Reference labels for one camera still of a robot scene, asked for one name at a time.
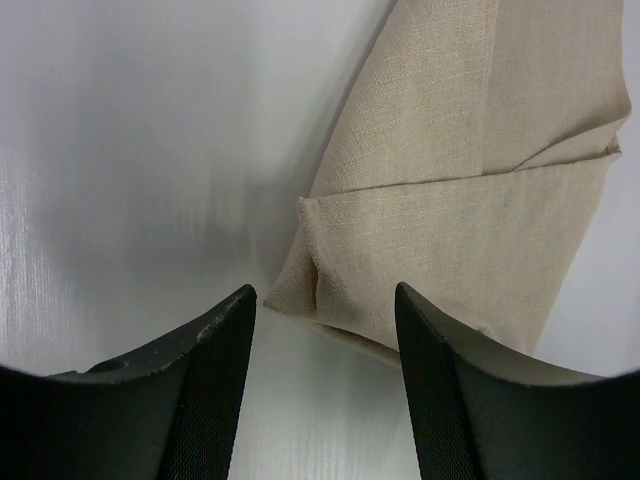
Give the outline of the beige cloth napkin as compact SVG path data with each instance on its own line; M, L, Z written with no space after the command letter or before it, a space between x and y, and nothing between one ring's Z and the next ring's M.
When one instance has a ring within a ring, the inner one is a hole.
M396 286L526 354L631 112L620 1L399 1L265 305L388 362Z

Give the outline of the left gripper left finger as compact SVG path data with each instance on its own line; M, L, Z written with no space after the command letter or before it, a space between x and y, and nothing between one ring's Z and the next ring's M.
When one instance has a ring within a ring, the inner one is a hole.
M224 479L256 317L245 285L86 372L1 371L5 479Z

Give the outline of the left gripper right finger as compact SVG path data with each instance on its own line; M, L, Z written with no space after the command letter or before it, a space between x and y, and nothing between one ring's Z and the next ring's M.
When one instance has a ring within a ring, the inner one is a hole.
M635 479L639 375L605 378L517 352L411 286L395 324L425 479Z

